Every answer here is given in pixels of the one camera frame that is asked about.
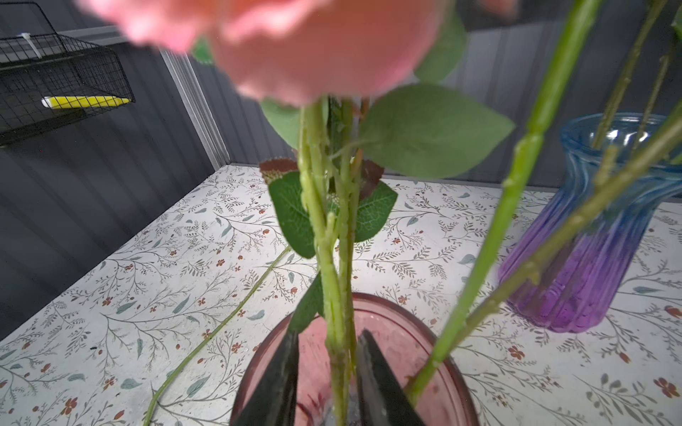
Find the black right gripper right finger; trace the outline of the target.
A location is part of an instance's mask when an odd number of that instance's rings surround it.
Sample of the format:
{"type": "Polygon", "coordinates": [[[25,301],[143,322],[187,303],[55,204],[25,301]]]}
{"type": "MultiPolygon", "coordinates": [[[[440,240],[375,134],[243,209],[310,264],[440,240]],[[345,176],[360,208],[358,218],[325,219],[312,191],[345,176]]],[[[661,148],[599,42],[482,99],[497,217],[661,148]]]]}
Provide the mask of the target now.
{"type": "Polygon", "coordinates": [[[424,426],[367,329],[362,331],[358,339],[356,357],[362,425],[424,426]]]}

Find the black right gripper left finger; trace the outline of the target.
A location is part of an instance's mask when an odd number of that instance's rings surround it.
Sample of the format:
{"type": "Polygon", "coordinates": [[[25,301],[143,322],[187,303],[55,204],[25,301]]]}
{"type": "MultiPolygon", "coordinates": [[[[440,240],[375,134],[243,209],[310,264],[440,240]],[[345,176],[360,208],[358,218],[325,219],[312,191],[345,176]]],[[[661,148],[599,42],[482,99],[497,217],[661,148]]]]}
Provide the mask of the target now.
{"type": "Polygon", "coordinates": [[[288,332],[232,425],[293,425],[298,391],[298,334],[288,332]]]}

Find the red glass vase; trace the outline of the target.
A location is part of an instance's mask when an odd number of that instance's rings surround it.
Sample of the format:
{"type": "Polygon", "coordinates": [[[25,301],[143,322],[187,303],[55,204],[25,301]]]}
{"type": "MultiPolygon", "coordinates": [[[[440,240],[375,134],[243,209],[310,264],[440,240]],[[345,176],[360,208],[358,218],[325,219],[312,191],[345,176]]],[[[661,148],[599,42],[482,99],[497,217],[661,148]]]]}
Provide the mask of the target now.
{"type": "MultiPolygon", "coordinates": [[[[415,315],[379,296],[353,294],[356,334],[369,330],[400,385],[405,386],[428,358],[436,337],[415,315]]],[[[234,425],[254,394],[267,365],[286,335],[289,314],[260,344],[248,365],[234,400],[234,425]]],[[[329,356],[324,345],[327,328],[317,316],[299,335],[299,374],[296,425],[334,425],[329,356]]],[[[417,403],[426,425],[478,425],[476,409],[465,379],[448,360],[442,364],[417,403]]]]}

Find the white peony flower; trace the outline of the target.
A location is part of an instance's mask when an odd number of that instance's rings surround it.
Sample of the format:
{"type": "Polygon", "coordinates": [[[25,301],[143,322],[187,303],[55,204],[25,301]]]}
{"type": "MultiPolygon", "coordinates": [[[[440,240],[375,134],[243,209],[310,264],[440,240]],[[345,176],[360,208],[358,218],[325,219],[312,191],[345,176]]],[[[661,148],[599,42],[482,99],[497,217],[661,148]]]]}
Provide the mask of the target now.
{"type": "Polygon", "coordinates": [[[289,255],[289,253],[293,252],[293,249],[291,248],[291,245],[288,245],[276,258],[274,261],[272,261],[269,266],[266,268],[266,271],[256,280],[256,282],[253,284],[251,287],[250,291],[246,294],[246,296],[242,299],[241,302],[238,303],[237,307],[230,312],[227,317],[214,328],[213,331],[209,333],[209,335],[200,342],[200,344],[195,347],[188,356],[186,356],[175,369],[170,372],[170,374],[167,375],[165,381],[161,384],[161,386],[157,389],[154,390],[152,393],[151,400],[147,406],[147,411],[145,413],[145,416],[142,421],[143,426],[149,426],[154,418],[154,414],[157,408],[157,405],[159,403],[159,400],[165,394],[165,392],[170,388],[170,386],[175,382],[175,380],[178,378],[178,376],[185,370],[186,366],[190,363],[193,358],[195,358],[196,355],[198,355],[204,347],[211,342],[211,340],[216,337],[225,326],[233,319],[236,317],[236,315],[241,312],[243,307],[247,304],[247,302],[259,291],[260,287],[263,285],[263,283],[266,281],[270,273],[275,269],[275,266],[277,266],[284,257],[289,255]]]}

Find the blue purple glass vase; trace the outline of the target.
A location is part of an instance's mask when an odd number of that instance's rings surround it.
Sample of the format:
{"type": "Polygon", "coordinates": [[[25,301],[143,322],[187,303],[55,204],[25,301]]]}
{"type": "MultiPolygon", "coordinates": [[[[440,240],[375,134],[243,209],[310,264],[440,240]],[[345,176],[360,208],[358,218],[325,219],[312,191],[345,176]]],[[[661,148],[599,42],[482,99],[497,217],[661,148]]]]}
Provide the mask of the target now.
{"type": "MultiPolygon", "coordinates": [[[[594,190],[601,153],[591,147],[601,116],[587,115],[561,130],[566,173],[499,268],[501,282],[561,227],[594,190]]],[[[581,333],[601,323],[639,248],[655,209],[680,195],[681,168],[658,163],[612,202],[550,261],[539,284],[526,282],[508,298],[513,311],[539,328],[581,333]]]]}

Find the pink peony spray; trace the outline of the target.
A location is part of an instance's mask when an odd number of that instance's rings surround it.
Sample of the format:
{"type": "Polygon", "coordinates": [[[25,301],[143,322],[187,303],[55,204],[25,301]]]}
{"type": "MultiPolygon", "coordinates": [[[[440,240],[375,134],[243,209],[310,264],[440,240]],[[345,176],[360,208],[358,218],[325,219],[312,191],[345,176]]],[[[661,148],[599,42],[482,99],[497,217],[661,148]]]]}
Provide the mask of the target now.
{"type": "Polygon", "coordinates": [[[356,338],[353,250],[384,226],[395,193],[385,170],[456,175],[481,162],[513,122],[443,85],[466,33],[451,1],[83,1],[135,44],[211,62],[259,102],[296,151],[263,163],[289,246],[317,264],[298,307],[327,328],[331,409],[348,420],[356,338]]]}

